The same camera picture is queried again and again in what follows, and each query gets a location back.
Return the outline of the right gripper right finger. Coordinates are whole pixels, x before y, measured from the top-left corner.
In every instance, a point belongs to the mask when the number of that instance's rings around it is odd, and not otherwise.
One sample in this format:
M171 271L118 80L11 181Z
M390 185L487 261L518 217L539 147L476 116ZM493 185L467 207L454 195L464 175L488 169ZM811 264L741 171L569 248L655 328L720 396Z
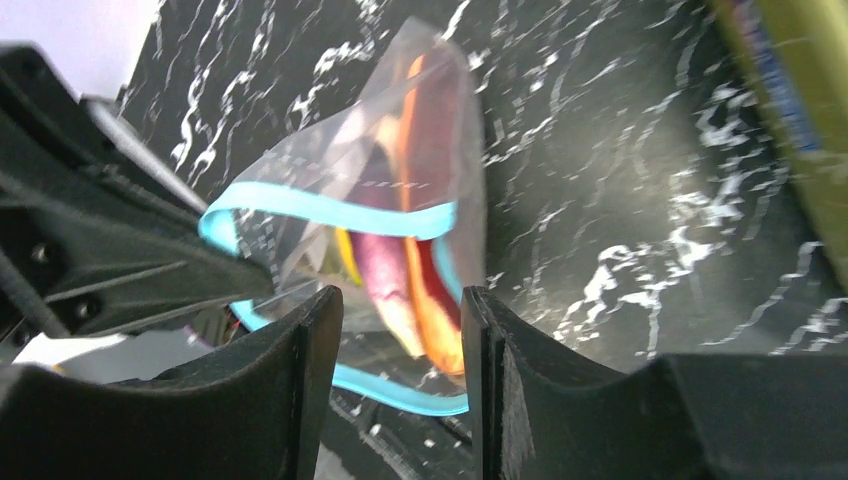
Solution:
M843 479L843 355L668 354L624 374L482 287L462 337L481 479Z

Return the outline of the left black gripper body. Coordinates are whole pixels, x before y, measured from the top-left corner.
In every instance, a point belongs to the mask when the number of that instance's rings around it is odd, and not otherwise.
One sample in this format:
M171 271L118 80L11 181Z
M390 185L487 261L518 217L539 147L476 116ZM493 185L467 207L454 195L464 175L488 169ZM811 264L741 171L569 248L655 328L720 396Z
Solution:
M21 200L1 200L1 349L20 351L34 337L67 336L48 294L67 272L56 224Z

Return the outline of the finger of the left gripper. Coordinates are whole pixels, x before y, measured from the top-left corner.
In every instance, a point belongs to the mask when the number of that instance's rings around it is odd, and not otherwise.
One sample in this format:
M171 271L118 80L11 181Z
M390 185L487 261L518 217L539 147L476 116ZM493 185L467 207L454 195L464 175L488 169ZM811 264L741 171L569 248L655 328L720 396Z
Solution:
M1 46L1 187L178 259L219 260L197 214L119 149L33 44Z
M196 237L87 228L39 234L39 326L93 337L268 297L270 274Z

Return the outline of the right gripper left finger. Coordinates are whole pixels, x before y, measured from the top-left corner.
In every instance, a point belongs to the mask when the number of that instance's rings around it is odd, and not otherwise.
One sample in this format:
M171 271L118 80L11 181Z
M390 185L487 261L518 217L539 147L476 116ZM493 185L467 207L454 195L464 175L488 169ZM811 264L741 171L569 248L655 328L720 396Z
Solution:
M343 296L151 380L95 384L34 365L1 371L5 479L310 479Z

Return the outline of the yellow toy banana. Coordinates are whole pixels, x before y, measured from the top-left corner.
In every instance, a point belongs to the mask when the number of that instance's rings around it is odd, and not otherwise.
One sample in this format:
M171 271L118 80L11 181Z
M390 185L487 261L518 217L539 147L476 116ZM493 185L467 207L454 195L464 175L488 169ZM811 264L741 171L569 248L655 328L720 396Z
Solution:
M335 227L334 237L339 252L339 258L344 267L346 275L350 278L354 285L361 286L362 278L354 257L353 246L351 243L351 237L349 232L343 228Z

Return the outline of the clear zip top bag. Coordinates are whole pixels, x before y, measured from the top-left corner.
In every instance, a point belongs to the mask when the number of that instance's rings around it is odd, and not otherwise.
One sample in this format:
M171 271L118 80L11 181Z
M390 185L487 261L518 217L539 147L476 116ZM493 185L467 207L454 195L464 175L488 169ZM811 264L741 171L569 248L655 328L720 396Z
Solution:
M358 99L267 150L198 228L271 274L271 294L231 306L246 329L335 286L336 387L427 416L467 410L459 306L485 276L483 127L445 34L406 20Z

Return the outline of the purple toy eggplant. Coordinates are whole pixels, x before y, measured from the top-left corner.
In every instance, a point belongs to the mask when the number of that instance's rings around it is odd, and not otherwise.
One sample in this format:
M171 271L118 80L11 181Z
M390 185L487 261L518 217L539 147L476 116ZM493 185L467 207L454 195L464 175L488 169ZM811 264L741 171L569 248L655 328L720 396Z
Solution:
M402 211L401 196L391 159L381 145L374 146L366 164L366 178L348 196L357 206L357 223L349 231L354 257L370 301L380 320L409 357L424 355L411 299L404 240L386 228L389 213Z

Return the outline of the orange toy papaya slice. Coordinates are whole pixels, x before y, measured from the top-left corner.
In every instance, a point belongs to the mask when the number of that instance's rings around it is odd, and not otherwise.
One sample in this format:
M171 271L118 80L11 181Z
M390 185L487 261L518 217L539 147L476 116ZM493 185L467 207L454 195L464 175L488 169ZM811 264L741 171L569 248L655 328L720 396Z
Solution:
M460 77L454 64L435 53L418 56L407 77L417 84L405 95L401 113L398 174L407 186L400 198L405 210L423 211L455 199ZM459 377L464 374L459 307L437 273L433 246L432 240L404 240L412 304L425 355L442 373Z

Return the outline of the olive green plastic basket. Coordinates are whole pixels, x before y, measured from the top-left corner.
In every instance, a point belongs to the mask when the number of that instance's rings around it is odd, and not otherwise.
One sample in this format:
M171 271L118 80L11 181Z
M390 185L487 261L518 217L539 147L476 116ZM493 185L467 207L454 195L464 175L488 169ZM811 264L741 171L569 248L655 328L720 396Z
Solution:
M709 5L845 285L847 4L717 0Z

